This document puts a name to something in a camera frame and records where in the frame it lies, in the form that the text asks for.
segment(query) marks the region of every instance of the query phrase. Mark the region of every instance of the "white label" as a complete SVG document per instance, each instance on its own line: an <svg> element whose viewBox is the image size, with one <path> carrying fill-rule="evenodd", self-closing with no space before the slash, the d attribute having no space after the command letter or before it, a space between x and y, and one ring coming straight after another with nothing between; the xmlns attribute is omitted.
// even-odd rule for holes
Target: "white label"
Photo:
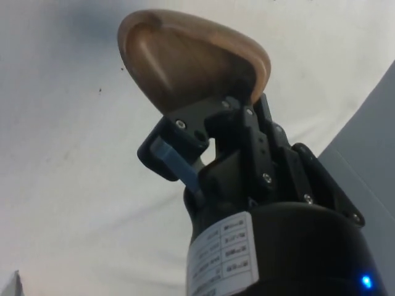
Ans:
<svg viewBox="0 0 395 296"><path fill-rule="evenodd" d="M238 213L215 223L191 244L187 296L229 296L258 280L250 213Z"/></svg>

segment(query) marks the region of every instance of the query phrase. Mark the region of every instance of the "white backdrop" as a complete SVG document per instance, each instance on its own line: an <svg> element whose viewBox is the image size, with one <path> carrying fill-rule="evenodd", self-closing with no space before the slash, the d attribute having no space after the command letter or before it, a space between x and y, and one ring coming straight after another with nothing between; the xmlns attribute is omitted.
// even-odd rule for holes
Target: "white backdrop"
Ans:
<svg viewBox="0 0 395 296"><path fill-rule="evenodd" d="M0 289L26 295L184 295L182 186L136 150L160 118L116 34L169 8L266 48L272 115L319 154L395 59L391 0L1 0Z"/></svg>

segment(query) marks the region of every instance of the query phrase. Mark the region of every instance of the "blue led light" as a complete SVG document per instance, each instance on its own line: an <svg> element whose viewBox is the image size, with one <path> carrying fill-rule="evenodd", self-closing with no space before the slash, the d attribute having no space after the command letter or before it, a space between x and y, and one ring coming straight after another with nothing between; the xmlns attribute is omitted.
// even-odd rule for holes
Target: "blue led light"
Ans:
<svg viewBox="0 0 395 296"><path fill-rule="evenodd" d="M366 289L372 288L372 280L370 279L369 276L364 276L362 278L362 284L365 286Z"/></svg>

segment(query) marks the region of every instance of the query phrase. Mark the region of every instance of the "wooden object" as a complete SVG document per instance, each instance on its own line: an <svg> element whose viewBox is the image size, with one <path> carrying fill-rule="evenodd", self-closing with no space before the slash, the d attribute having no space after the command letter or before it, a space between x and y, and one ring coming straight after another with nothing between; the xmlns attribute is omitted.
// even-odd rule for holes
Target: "wooden object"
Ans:
<svg viewBox="0 0 395 296"><path fill-rule="evenodd" d="M130 75L163 114L226 94L238 80L255 102L270 75L268 55L255 41L180 12L130 14L119 27L118 46Z"/></svg>

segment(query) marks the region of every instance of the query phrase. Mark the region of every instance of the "gray wall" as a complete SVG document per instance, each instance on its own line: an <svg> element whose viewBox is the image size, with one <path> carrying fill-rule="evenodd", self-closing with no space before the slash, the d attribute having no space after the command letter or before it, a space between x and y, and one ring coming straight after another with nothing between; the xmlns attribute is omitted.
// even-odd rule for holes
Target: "gray wall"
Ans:
<svg viewBox="0 0 395 296"><path fill-rule="evenodd" d="M395 63L320 156L363 213L389 295L395 295Z"/></svg>

